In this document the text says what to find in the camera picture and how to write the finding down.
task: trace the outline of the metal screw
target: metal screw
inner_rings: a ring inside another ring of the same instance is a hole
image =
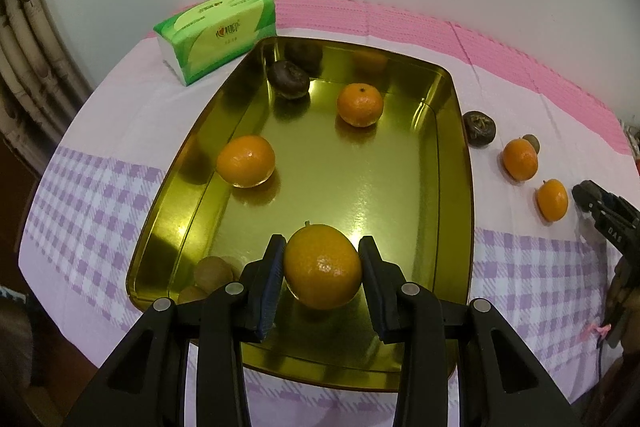
[[[225,292],[229,295],[238,295],[244,291],[244,286],[239,282],[230,282],[225,286]]]
[[[491,309],[491,302],[485,299],[476,299],[474,301],[474,308],[481,313],[486,313]]]
[[[166,297],[161,297],[159,299],[156,299],[156,301],[154,302],[154,309],[157,312],[163,312],[165,310],[168,310],[170,306],[171,306],[171,301]]]
[[[404,283],[400,289],[405,295],[418,295],[420,293],[420,286],[412,282]]]

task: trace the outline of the bamboo patterned curtain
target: bamboo patterned curtain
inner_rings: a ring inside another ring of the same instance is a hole
[[[90,94],[41,0],[0,0],[0,134],[35,171]]]

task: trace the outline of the gold tray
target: gold tray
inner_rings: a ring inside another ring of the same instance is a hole
[[[305,39],[322,46],[322,70],[306,101],[287,102],[275,96],[265,70],[293,39],[256,44],[194,124],[134,252],[127,274],[133,304],[144,310],[159,297],[176,299],[207,255],[223,257],[239,273],[262,256],[272,233],[288,238],[305,221],[335,227],[356,247],[372,235],[407,280],[466,303],[473,192],[450,74],[404,55]],[[372,128],[352,128],[336,116],[338,93],[351,82],[386,93]],[[256,188],[232,188],[215,173],[215,160],[245,134],[271,143],[276,171]],[[289,380],[396,391],[402,345],[380,343],[362,288],[341,309],[313,312],[285,284],[274,328],[263,344],[243,344],[242,357],[248,367]]]

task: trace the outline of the tissue package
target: tissue package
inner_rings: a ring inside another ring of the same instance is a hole
[[[210,0],[154,26],[162,58],[189,86],[276,34],[273,0]]]

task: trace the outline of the table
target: table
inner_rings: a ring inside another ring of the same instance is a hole
[[[276,0],[281,35],[368,44],[439,64],[462,111],[497,123],[485,149],[471,149],[475,247],[470,297],[495,304],[568,399],[596,379],[594,339],[619,254],[575,206],[552,225],[535,206],[543,180],[583,179],[640,205],[638,172],[620,126],[598,100],[522,52],[475,31],[391,7],[350,0]],[[165,173],[197,116],[239,59],[190,87],[162,63],[151,35],[86,102],[36,192],[20,246],[20,269],[62,333],[100,365],[140,316],[125,277]],[[535,134],[540,168],[508,181],[498,154]],[[190,352],[186,424],[194,424]],[[254,426],[391,425],[396,395],[304,385],[245,370]],[[449,423],[457,425],[455,375]]]

